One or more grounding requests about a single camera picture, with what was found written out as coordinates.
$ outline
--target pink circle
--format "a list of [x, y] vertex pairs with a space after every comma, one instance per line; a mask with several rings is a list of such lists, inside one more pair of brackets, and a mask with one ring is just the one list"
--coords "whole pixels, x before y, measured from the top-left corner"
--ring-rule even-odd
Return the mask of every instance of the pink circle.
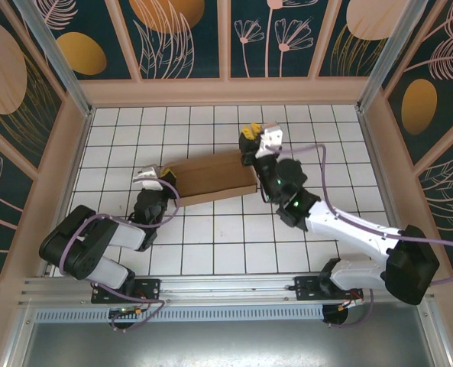
[[282, 8], [282, 0], [267, 0], [267, 5], [273, 10]]
[[287, 52], [288, 50], [290, 50], [290, 48], [288, 44], [279, 44], [279, 50], [281, 50], [282, 52]]

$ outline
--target white tiled floor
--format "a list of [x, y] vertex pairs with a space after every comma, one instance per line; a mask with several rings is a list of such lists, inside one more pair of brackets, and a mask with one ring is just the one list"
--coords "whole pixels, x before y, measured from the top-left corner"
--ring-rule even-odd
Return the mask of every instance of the white tiled floor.
[[[387, 225], [353, 106], [98, 109], [69, 209], [84, 204], [129, 216], [140, 190], [131, 178], [141, 167], [238, 149], [239, 131], [251, 122], [279, 122], [285, 148], [325, 142], [333, 204]], [[319, 154], [293, 157], [303, 164], [306, 188], [323, 197]], [[320, 271], [339, 255], [364, 256], [346, 244], [289, 228], [260, 193], [188, 206], [158, 230], [146, 252], [108, 248], [106, 255], [138, 275], [297, 273]]]

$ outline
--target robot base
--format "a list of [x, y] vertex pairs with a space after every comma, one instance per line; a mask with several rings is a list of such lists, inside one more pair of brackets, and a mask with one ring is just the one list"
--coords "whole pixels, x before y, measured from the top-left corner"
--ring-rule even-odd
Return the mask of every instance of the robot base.
[[[297, 300], [347, 300], [353, 298], [350, 291], [343, 291], [332, 285], [327, 291], [323, 289], [318, 275], [295, 277], [293, 286], [288, 289], [296, 292]], [[353, 290], [360, 298], [364, 297], [361, 289]]]
[[[160, 279], [135, 279], [131, 297], [142, 298], [146, 297], [148, 300], [158, 300], [160, 298]], [[94, 287], [92, 290], [92, 304], [139, 304], [132, 300], [125, 300], [110, 294], [105, 289]]]

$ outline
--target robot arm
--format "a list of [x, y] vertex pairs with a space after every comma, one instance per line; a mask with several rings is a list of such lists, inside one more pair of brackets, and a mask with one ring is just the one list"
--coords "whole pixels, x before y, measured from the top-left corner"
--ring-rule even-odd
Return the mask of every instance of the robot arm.
[[[176, 179], [170, 171], [160, 172], [157, 166], [149, 166], [134, 178], [160, 178], [172, 187]], [[157, 237], [157, 227], [167, 210], [168, 200], [174, 198], [167, 187], [153, 180], [143, 180], [143, 189], [138, 194], [134, 212], [128, 222], [110, 216], [102, 216], [90, 222], [71, 245], [63, 260], [63, 270], [77, 280], [87, 279], [104, 284], [120, 293], [134, 293], [134, 272], [104, 256], [108, 246], [128, 248], [143, 252]], [[95, 216], [95, 211], [78, 206], [45, 238], [40, 246], [42, 259], [61, 266], [64, 251], [71, 238], [83, 223]], [[138, 228], [129, 224], [144, 225]]]
[[[375, 229], [391, 235], [425, 237], [421, 230], [382, 227], [335, 208], [333, 213], [319, 196], [303, 188], [307, 176], [293, 159], [277, 161], [282, 147], [278, 125], [261, 129], [253, 124], [240, 136], [243, 165], [252, 165], [260, 181], [264, 201], [279, 205], [276, 213], [288, 226], [325, 235], [359, 248], [370, 256], [366, 261], [331, 259], [319, 276], [321, 289], [387, 289], [408, 304], [419, 304], [439, 263], [429, 243], [406, 242], [375, 235]], [[340, 220], [350, 219], [358, 226]]]

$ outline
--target cardboard box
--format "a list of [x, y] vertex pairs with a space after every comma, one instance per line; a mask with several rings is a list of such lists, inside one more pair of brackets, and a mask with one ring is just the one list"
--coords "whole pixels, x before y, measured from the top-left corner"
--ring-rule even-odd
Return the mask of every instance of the cardboard box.
[[257, 192], [257, 177], [252, 167], [241, 165], [239, 150], [226, 151], [165, 164], [176, 176], [180, 206]]

